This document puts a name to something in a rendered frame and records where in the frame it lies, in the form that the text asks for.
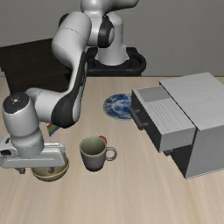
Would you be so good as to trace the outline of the grey cabinet drawer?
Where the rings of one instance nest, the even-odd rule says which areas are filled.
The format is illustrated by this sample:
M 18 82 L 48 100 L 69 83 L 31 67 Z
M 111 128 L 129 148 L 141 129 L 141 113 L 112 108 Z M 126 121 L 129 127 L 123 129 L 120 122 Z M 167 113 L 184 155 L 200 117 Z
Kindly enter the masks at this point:
M 129 112 L 159 152 L 193 143 L 195 126 L 162 86 L 133 89 Z

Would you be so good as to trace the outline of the grey cabinet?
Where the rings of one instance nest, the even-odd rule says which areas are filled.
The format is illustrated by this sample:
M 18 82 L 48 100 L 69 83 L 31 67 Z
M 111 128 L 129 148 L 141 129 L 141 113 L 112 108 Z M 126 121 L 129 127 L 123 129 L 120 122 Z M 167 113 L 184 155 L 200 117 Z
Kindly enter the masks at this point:
M 161 80 L 160 84 L 196 127 L 186 179 L 224 169 L 224 85 L 210 73 Z

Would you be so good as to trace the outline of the yellow bowl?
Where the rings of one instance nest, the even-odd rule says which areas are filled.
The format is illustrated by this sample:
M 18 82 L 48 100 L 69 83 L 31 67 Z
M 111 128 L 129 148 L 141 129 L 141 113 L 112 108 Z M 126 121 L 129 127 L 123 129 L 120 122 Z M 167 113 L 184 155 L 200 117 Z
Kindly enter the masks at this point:
M 44 182 L 53 182 L 58 179 L 61 179 L 67 172 L 69 168 L 69 159 L 66 158 L 66 163 L 63 166 L 55 167 L 53 174 L 48 173 L 50 167 L 41 167 L 41 168 L 31 168 L 31 173 L 37 179 Z

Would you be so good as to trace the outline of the blue and white plate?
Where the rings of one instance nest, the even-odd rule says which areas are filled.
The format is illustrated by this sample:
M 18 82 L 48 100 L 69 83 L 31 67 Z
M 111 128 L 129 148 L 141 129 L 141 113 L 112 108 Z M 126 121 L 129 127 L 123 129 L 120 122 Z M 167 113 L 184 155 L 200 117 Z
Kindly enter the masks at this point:
M 116 120 L 131 120 L 131 94 L 114 94 L 103 103 L 105 114 Z

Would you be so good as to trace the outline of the grey-green mug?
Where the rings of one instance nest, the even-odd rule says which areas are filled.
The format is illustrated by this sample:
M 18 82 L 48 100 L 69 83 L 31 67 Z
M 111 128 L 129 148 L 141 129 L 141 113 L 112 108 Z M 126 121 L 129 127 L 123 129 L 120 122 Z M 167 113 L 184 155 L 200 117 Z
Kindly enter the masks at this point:
M 116 159 L 117 151 L 107 146 L 98 136 L 90 136 L 80 143 L 80 155 L 87 170 L 98 172 L 106 161 Z

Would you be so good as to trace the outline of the rainbow striped object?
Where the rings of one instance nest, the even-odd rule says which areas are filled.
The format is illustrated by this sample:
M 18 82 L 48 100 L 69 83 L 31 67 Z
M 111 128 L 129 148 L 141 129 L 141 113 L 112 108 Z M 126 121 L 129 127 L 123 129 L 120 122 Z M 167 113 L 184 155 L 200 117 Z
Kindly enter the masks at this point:
M 48 123 L 46 125 L 47 127 L 47 132 L 48 132 L 48 135 L 51 137 L 60 127 L 57 126 L 57 125 L 54 125 L 52 123 Z

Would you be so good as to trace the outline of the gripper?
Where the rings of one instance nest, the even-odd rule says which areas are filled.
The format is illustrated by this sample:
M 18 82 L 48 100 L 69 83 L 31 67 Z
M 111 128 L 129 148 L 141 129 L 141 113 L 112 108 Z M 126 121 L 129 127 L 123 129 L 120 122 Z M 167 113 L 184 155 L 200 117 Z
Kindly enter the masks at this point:
M 25 174 L 25 168 L 48 168 L 53 174 L 55 167 L 61 167 L 67 162 L 65 147 L 61 143 L 44 143 L 38 148 L 20 150 L 13 146 L 10 136 L 0 140 L 0 166 L 17 168 L 19 174 Z

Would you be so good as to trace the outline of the dark slatted rack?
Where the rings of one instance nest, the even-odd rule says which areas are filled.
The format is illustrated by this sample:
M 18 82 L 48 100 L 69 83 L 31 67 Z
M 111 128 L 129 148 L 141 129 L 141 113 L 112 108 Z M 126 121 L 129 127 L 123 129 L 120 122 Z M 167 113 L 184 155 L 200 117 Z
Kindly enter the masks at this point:
M 50 38 L 0 47 L 0 68 L 11 93 L 28 88 L 64 92 L 71 71 L 53 55 Z

